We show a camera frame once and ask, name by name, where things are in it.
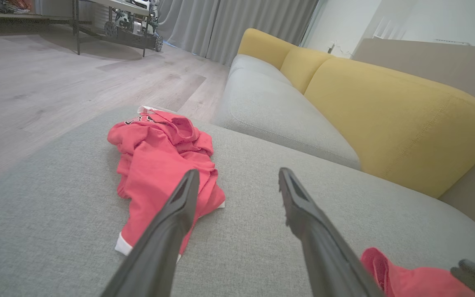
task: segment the light wood floor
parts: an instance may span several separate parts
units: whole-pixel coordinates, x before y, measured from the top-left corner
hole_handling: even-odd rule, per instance
[[[160,106],[209,122],[228,76],[228,67],[166,45],[143,58],[141,49],[92,41],[78,56],[63,25],[21,29],[0,33],[0,174],[123,105]]]

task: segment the gray cushion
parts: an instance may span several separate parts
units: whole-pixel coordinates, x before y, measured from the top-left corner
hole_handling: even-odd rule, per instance
[[[0,178],[0,295],[97,296],[124,256],[106,113]],[[300,242],[285,227],[277,171],[289,167],[360,255],[376,246],[407,268],[475,261],[475,223],[456,209],[348,167],[209,124],[226,208],[201,218],[177,265],[173,296],[309,296]]]
[[[213,123],[360,169],[353,148],[309,100],[260,73],[238,69],[230,76]]]
[[[247,56],[245,54],[238,54],[232,61],[232,66],[230,66],[228,77],[232,76],[232,74],[238,69],[247,69],[255,73],[261,73],[263,75],[267,75],[271,79],[281,81],[282,83],[292,86],[292,83],[289,81],[289,79],[285,77],[285,75],[283,75],[283,73],[281,73],[276,67],[258,58]]]

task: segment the printed graphic on shirt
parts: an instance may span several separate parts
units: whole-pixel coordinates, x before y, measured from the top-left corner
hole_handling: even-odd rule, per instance
[[[143,115],[143,116],[139,116],[139,117],[135,117],[135,118],[132,118],[131,120],[127,120],[126,122],[124,122],[126,125],[129,125],[133,122],[139,122],[139,121],[145,121],[145,122],[155,122],[154,120],[151,119],[151,117],[149,117],[148,115]]]

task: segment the red clothing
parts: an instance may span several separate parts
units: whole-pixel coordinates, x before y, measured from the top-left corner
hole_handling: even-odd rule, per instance
[[[197,169],[200,179],[192,228],[199,217],[225,201],[225,194],[216,184],[217,170],[210,160],[214,152],[210,135],[199,131],[186,117],[151,111],[154,113],[141,113],[138,118],[116,124],[108,135],[108,141],[121,153],[117,169],[122,175],[118,195],[132,200],[128,222],[120,235],[120,239],[130,245],[129,250],[162,209],[186,171]],[[180,254],[183,254],[191,232],[185,236]]]
[[[387,297],[475,297],[450,271],[431,267],[404,269],[374,247],[365,250],[360,261]]]

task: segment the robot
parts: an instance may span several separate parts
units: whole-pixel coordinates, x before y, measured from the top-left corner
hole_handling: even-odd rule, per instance
[[[148,16],[137,15],[117,8],[111,8],[116,17],[114,21],[108,21],[104,25],[106,36],[126,40],[135,43],[143,43],[147,40],[147,45],[157,52],[162,49],[162,36],[157,33],[158,26],[158,5],[160,0],[125,0],[129,4],[145,8],[149,12]]]

